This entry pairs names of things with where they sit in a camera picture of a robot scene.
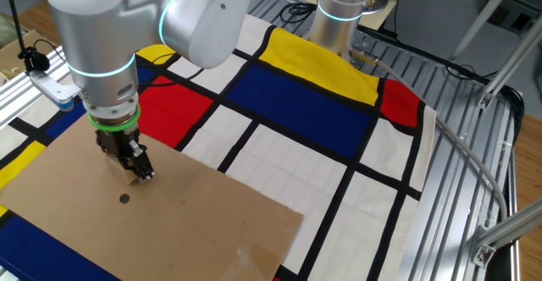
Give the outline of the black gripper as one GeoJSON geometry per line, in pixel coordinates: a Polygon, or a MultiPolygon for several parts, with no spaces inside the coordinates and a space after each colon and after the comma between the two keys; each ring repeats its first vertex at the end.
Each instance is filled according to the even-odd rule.
{"type": "Polygon", "coordinates": [[[155,173],[147,155],[147,147],[138,143],[138,126],[115,132],[97,129],[95,133],[100,150],[115,158],[124,169],[133,169],[140,182],[153,178],[155,173]]]}

